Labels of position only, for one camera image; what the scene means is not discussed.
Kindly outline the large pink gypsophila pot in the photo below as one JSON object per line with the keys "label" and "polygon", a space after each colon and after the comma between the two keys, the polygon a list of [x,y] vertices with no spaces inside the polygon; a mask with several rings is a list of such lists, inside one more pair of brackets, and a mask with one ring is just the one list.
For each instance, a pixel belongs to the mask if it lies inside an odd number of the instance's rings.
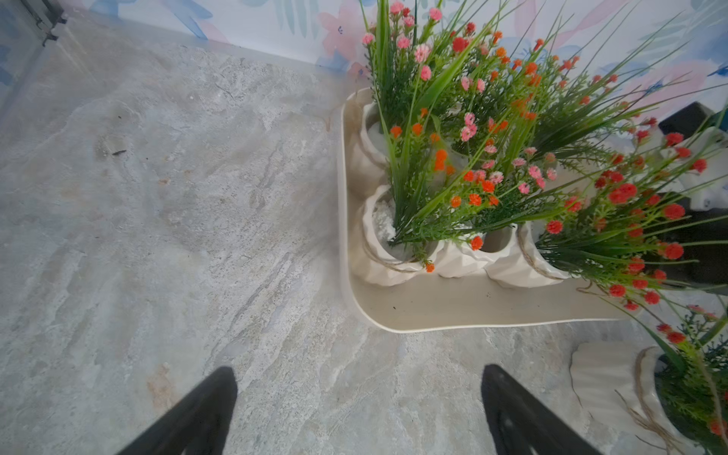
{"label": "large pink gypsophila pot", "polygon": [[654,345],[590,342],[572,356],[572,386],[596,421],[667,454],[727,451],[727,317],[688,306],[650,330]]}

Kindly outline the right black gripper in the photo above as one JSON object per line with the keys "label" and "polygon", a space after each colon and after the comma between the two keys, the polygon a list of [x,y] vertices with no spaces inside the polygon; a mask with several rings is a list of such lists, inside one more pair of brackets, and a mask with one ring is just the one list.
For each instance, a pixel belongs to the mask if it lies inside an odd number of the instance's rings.
{"label": "right black gripper", "polygon": [[664,134],[681,133],[682,146],[705,152],[706,169],[678,178],[677,188],[688,191],[678,204],[688,219],[665,239],[684,246],[684,263],[667,265],[675,286],[727,286],[727,116],[692,102],[658,124]]}

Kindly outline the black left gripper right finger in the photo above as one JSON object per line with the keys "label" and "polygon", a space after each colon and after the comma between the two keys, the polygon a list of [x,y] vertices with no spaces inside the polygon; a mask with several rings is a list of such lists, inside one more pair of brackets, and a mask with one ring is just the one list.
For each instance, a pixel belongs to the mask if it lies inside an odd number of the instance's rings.
{"label": "black left gripper right finger", "polygon": [[499,365],[483,369],[482,398],[496,453],[598,452]]}

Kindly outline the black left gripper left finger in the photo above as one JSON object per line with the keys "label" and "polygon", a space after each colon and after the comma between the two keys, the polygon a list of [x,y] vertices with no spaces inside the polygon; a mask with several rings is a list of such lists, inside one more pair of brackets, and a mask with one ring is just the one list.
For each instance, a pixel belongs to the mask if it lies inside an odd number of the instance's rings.
{"label": "black left gripper left finger", "polygon": [[237,401],[233,369],[216,369],[122,454],[221,454]]}

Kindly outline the red gypsophila pot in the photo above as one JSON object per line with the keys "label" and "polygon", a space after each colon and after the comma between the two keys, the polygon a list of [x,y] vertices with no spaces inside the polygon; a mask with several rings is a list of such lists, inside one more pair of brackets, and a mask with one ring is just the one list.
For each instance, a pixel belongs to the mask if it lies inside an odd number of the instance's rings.
{"label": "red gypsophila pot", "polygon": [[691,152],[685,140],[647,126],[632,141],[611,143],[607,161],[561,190],[564,214],[521,227],[512,255],[487,276],[515,288],[580,279],[630,306],[655,305],[663,290],[725,294],[727,286],[675,286],[665,271],[684,263],[684,246],[665,239],[688,219],[678,178],[706,169],[707,154]]}

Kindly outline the orange gypsophila pot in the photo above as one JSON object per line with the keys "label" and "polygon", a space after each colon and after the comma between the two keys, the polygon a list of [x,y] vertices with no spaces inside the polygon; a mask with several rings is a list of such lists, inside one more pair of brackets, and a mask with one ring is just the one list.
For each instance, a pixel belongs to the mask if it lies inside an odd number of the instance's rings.
{"label": "orange gypsophila pot", "polygon": [[634,132],[636,120],[661,104],[648,99],[653,93],[686,82],[684,76],[657,87],[639,81],[674,54],[671,50],[646,62],[640,60],[645,51],[661,43],[664,30],[670,29],[671,22],[666,22],[623,60],[595,74],[587,70],[576,73],[576,56],[550,67],[547,81],[552,86],[538,99],[540,113],[532,141],[536,156],[548,163],[595,160],[605,153],[600,147],[605,138]]}
{"label": "orange gypsophila pot", "polygon": [[436,271],[449,224],[441,216],[449,159],[435,123],[423,109],[384,135],[387,182],[364,200],[356,218],[350,266],[368,284],[397,286]]}
{"label": "orange gypsophila pot", "polygon": [[516,44],[487,30],[472,44],[442,131],[464,157],[507,160],[527,155],[546,110],[547,85],[555,79],[553,43],[561,22],[545,36]]}

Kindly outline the pink gypsophila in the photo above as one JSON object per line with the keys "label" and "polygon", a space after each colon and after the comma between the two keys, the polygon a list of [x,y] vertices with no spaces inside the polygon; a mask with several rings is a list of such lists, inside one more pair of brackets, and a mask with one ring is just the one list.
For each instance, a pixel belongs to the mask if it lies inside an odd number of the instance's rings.
{"label": "pink gypsophila", "polygon": [[358,195],[388,184],[397,201],[431,199],[447,168],[442,122],[458,75],[449,49],[455,30],[441,9],[426,16],[401,1],[381,1],[362,38],[371,78],[358,93],[356,130],[348,140],[347,176]]}

